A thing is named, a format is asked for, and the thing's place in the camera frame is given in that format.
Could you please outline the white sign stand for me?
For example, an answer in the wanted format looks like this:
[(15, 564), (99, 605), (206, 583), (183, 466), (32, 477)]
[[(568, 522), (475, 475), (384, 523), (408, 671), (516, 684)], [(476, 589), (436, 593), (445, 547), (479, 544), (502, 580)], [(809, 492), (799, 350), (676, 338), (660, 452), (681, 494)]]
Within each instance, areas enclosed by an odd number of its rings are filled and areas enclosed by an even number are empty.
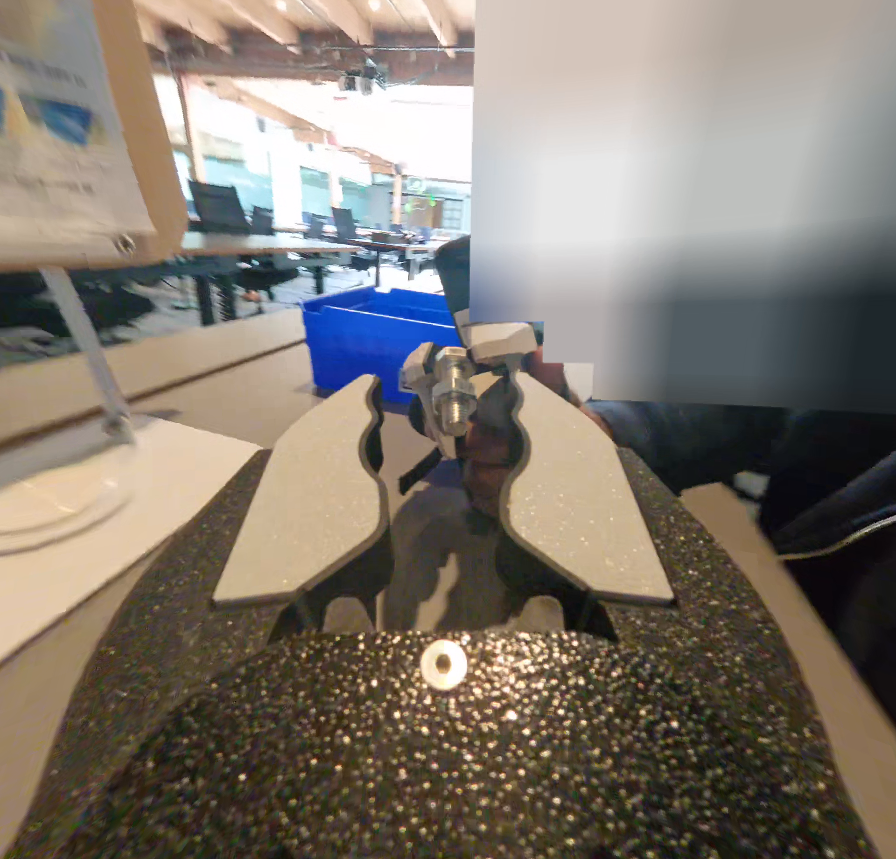
[(194, 517), (256, 452), (129, 407), (69, 271), (40, 271), (78, 353), (2, 372), (2, 664)]

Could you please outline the brown cardboard panel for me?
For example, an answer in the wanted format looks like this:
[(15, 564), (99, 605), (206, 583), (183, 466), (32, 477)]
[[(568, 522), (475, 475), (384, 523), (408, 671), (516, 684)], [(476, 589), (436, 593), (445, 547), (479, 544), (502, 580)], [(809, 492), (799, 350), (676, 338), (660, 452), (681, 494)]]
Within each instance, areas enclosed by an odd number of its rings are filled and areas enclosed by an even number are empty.
[(188, 213), (133, 0), (91, 0), (111, 97), (153, 230), (122, 262), (146, 267), (180, 253)]

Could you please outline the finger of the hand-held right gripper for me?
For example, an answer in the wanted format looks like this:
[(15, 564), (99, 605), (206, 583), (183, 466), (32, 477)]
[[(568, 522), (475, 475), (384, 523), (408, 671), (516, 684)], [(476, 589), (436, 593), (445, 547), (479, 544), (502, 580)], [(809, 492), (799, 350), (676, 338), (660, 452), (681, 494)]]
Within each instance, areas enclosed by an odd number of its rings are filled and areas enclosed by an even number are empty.
[(539, 340), (527, 322), (477, 322), (464, 325), (464, 347), (476, 371), (521, 371)]
[(446, 347), (427, 342), (420, 345), (405, 360), (399, 372), (399, 389), (414, 396), (412, 405), (417, 409), (415, 427), (434, 443), (446, 460), (457, 458), (458, 443), (462, 438), (446, 436), (439, 429), (432, 403), (434, 385), (434, 358)]

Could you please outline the steel hex bolt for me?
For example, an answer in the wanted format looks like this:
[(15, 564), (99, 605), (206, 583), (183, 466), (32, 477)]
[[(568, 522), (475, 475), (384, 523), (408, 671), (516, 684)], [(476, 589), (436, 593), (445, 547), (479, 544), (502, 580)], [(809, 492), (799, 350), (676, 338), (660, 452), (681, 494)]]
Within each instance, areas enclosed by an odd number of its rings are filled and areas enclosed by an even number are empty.
[[(447, 347), (439, 350), (434, 358), (434, 383), (441, 380), (465, 378), (472, 381), (475, 373), (473, 363), (467, 352), (458, 347)], [(475, 412), (466, 413), (458, 407), (452, 407), (448, 413), (440, 414), (434, 408), (439, 429), (446, 436), (464, 437), (470, 417)]]

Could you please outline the ceiling mounted device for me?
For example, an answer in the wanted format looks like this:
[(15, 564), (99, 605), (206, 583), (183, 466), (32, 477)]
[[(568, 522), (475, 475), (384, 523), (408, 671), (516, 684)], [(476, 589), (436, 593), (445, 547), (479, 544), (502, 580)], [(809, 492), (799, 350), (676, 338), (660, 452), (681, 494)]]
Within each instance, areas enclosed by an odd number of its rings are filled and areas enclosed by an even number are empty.
[(376, 91), (385, 91), (388, 84), (388, 70), (369, 58), (361, 66), (343, 71), (337, 81), (340, 92), (362, 97), (371, 97)]

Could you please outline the large blue plastic bin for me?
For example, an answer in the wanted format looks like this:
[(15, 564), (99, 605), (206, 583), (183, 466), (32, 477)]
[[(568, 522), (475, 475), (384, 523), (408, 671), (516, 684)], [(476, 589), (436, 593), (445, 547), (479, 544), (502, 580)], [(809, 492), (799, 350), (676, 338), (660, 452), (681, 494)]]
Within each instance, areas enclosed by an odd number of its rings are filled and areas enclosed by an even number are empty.
[(458, 347), (458, 337), (442, 294), (406, 289), (359, 287), (318, 296), (302, 305), (315, 387), (336, 392), (363, 374), (377, 376), (383, 399), (409, 405), (399, 389), (399, 371), (426, 342)]

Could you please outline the person's right hand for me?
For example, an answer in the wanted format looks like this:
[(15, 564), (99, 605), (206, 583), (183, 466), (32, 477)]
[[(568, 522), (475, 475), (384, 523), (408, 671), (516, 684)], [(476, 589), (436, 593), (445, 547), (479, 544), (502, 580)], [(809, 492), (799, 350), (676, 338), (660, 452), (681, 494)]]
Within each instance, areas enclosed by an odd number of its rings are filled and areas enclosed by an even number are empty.
[[(544, 360), (543, 347), (527, 356), (524, 369), (593, 422), (600, 422), (571, 390), (565, 367)], [(507, 429), (490, 426), (473, 417), (459, 451), (463, 488), (470, 506), (492, 519), (499, 516), (500, 493), (517, 463), (517, 450), (512, 440)]]

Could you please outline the printed paper sheet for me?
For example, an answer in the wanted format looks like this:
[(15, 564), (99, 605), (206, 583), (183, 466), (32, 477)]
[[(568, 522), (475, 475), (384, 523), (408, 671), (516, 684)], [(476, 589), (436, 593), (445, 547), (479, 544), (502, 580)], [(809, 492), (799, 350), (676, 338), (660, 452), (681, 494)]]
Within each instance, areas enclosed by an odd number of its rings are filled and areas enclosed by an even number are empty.
[(153, 232), (91, 0), (1, 0), (1, 228), (49, 244)]

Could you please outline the black mesh office chair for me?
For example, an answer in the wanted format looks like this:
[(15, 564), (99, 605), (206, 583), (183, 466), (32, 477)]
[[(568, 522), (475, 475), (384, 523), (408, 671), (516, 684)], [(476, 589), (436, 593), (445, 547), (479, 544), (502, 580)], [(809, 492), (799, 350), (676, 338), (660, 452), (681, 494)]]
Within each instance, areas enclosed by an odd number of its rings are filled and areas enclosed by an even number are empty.
[[(252, 217), (247, 217), (240, 203), (237, 189), (232, 185), (216, 185), (204, 182), (188, 182), (196, 215), (198, 230), (204, 234), (223, 234), (236, 237), (273, 237), (273, 213), (255, 206)], [(285, 267), (288, 256), (240, 256), (237, 258), (235, 284), (243, 291), (247, 302), (254, 302), (258, 312), (263, 312), (263, 302), (274, 302), (274, 291), (298, 277), (297, 268)]]

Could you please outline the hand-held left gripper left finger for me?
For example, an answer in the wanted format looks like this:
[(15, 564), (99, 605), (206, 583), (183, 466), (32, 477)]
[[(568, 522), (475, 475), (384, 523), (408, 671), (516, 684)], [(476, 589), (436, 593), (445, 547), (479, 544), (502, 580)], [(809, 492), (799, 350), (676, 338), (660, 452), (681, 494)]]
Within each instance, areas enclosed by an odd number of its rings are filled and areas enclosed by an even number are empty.
[(368, 455), (381, 393), (379, 378), (363, 374), (276, 441), (212, 593), (216, 607), (307, 594), (385, 534), (387, 491)]

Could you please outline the steel hex nut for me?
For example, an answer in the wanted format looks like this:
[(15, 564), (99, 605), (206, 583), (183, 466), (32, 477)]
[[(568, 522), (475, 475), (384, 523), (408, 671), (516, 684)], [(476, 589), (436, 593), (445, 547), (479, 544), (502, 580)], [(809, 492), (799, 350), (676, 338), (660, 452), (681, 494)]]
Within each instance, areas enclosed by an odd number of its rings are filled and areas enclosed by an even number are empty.
[(432, 388), (432, 403), (440, 414), (447, 414), (452, 407), (466, 413), (476, 408), (476, 390), (472, 382), (465, 378), (441, 380)]

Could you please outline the wooden office desk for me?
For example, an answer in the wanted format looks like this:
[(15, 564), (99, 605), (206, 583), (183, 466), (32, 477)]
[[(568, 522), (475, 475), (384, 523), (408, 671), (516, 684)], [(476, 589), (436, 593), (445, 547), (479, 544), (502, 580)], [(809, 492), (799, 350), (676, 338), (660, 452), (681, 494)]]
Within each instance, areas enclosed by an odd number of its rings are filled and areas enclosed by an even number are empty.
[(325, 276), (320, 272), (332, 264), (330, 257), (351, 257), (360, 250), (392, 251), (396, 245), (355, 239), (344, 243), (331, 240), (312, 240), (295, 234), (278, 233), (272, 236), (227, 235), (188, 232), (175, 252), (175, 273), (189, 277), (195, 285), (199, 320), (202, 327), (220, 321), (232, 321), (236, 316), (233, 278), (236, 262), (224, 259), (254, 259), (259, 256), (298, 255), (299, 268), (314, 271), (315, 293), (323, 295)]

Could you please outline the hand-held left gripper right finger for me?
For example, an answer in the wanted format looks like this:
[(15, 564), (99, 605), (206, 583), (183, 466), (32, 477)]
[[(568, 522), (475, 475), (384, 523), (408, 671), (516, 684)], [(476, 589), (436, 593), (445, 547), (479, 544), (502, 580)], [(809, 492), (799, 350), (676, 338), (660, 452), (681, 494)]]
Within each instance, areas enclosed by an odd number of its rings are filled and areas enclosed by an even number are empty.
[(598, 598), (671, 606), (673, 588), (613, 441), (528, 373), (510, 384), (521, 436), (499, 499), (510, 540)]

